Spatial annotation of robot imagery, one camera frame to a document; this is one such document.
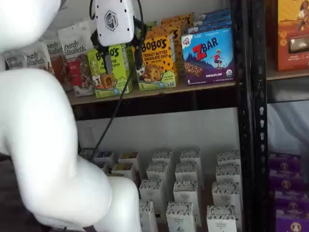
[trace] granola bag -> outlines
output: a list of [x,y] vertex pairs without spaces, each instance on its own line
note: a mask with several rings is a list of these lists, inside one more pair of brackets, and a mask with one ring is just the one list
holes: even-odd
[[42,40],[47,45],[55,77],[61,83],[65,91],[72,90],[72,76],[56,32],[47,31]]
[[37,41],[21,49],[27,60],[29,68],[42,69],[54,75],[54,69],[50,61],[49,53],[46,44],[43,41]]
[[91,25],[85,21],[58,31],[65,58],[72,75],[76,97],[94,94],[87,51],[93,48],[90,40]]
[[27,68],[27,61],[21,50],[6,52],[4,59],[10,70]]

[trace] white wall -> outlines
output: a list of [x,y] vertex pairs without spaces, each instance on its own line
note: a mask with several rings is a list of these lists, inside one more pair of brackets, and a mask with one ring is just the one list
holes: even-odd
[[[82,147],[94,147],[109,119],[78,121]],[[139,151],[147,167],[154,151],[199,147],[205,174],[214,174],[216,153],[239,149],[236,108],[116,118],[101,150]]]

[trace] shelf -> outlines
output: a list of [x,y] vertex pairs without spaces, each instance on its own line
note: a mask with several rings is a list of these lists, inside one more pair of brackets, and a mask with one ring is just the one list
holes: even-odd
[[[162,95],[162,94],[180,93],[180,92],[188,92],[188,91],[203,90],[203,89],[223,88],[223,87],[231,87],[235,85],[236,85],[235,82],[224,82],[224,83],[218,83],[218,84],[188,86],[183,80],[177,85],[176,88],[140,91],[138,85],[135,84],[133,85],[132,92],[124,95],[123,99],[142,98],[142,97],[156,96],[156,95]],[[68,95],[71,105],[108,102],[108,101],[118,100],[120,98],[120,96],[112,96],[112,97],[98,99],[94,95],[77,98],[74,95],[74,91],[68,92],[67,95]]]
[[309,69],[279,72],[276,70],[275,61],[271,58],[267,58],[266,77],[268,81],[290,79],[304,76],[309,76]]

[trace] green bobo's box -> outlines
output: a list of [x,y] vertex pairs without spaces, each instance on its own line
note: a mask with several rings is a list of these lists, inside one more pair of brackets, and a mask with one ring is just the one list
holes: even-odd
[[[106,74],[103,59],[96,49],[88,51],[88,61],[97,98],[120,95],[130,76],[127,49],[125,44],[110,46],[112,56],[112,73]],[[125,94],[132,90],[132,80],[129,81]]]

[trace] black cable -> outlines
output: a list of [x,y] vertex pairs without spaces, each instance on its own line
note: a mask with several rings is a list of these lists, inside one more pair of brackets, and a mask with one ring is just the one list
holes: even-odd
[[[91,10],[92,10],[92,1],[93,1],[93,0],[90,0],[90,11],[89,11],[89,13],[90,13],[90,18],[91,18],[91,13],[92,13],[92,11],[91,11]],[[143,35],[143,34],[144,34],[143,11],[142,11],[142,8],[141,8],[140,0],[137,0],[137,2],[138,2],[138,4],[139,4],[139,9],[140,9],[141,35]],[[140,39],[140,46],[142,46],[143,43],[144,43],[144,38],[143,38],[143,39]],[[97,152],[97,150],[98,150],[98,147],[100,146],[101,142],[103,141],[103,139],[104,139],[104,137],[105,137],[105,135],[106,135],[108,129],[110,128],[110,126],[111,126],[111,124],[112,124],[114,118],[116,117],[116,115],[117,115],[117,113],[118,113],[118,110],[119,110],[119,107],[120,107],[122,98],[124,97],[124,94],[125,94],[125,91],[126,91],[126,87],[127,87],[127,85],[129,84],[129,81],[130,81],[130,79],[131,79],[131,75],[132,75],[132,74],[129,75],[129,77],[128,77],[127,81],[126,81],[125,87],[123,88],[123,91],[122,91],[122,93],[121,93],[121,95],[120,95],[120,98],[119,98],[119,100],[118,100],[118,104],[117,104],[117,106],[116,106],[116,108],[115,108],[115,110],[114,110],[114,113],[113,113],[113,115],[112,115],[112,117],[111,117],[109,123],[107,124],[107,126],[106,126],[106,128],[105,128],[103,134],[101,135],[99,141],[97,142],[97,145],[95,146],[95,148],[94,148],[94,150],[93,150],[93,152],[92,152],[92,154],[91,154],[91,156],[90,156],[90,158],[89,158],[89,161],[90,161],[90,162],[93,161],[94,156],[95,156],[95,154],[96,154],[96,152]]]
[[90,17],[91,20],[94,20],[95,19],[95,14],[92,14],[92,3],[93,3],[93,0],[90,0],[89,17]]

